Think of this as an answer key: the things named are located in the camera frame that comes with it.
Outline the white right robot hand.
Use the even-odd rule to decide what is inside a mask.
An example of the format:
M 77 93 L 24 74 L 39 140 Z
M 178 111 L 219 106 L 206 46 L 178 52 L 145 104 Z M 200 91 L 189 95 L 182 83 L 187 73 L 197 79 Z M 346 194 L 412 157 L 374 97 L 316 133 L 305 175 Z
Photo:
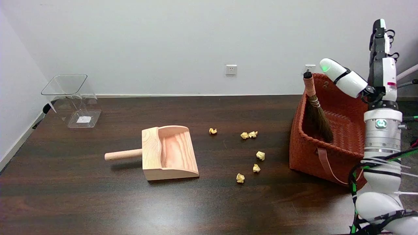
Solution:
M 361 98 L 368 104 L 369 110 L 398 110 L 396 58 L 391 55 L 393 38 L 393 35 L 388 35 L 384 19 L 373 23 L 367 79 L 331 58 L 322 59 L 320 68 L 343 93 L 352 98 Z

